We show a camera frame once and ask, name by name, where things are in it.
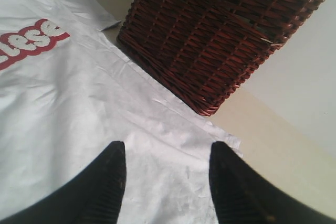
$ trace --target white t-shirt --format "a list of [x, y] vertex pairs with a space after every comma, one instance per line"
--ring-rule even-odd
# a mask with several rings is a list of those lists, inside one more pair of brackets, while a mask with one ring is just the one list
[[211, 144], [239, 140], [196, 115], [98, 30], [95, 0], [0, 0], [0, 219], [124, 141], [118, 223], [216, 223]]

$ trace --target woven texture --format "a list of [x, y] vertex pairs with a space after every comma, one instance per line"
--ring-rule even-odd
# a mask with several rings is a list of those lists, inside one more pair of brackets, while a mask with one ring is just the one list
[[324, 0], [133, 0], [121, 48], [201, 115], [214, 114]]

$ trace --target red logo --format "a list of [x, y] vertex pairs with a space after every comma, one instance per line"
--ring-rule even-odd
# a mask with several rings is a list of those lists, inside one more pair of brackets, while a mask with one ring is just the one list
[[70, 35], [47, 19], [40, 19], [33, 26], [17, 33], [0, 36], [0, 70], [9, 67], [28, 55], [35, 56], [51, 50], [56, 42]]

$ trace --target brown wicker basket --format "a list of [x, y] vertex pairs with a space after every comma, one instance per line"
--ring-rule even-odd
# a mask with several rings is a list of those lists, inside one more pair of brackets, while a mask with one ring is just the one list
[[126, 53], [201, 115], [279, 49], [324, 0], [133, 0]]

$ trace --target beige floor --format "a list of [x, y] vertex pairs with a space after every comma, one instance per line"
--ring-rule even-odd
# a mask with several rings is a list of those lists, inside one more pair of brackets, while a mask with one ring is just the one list
[[[123, 20], [131, 0], [98, 0]], [[118, 29], [106, 31], [115, 42]], [[244, 89], [209, 118], [242, 139], [245, 161], [273, 184], [336, 218], [336, 161]]]

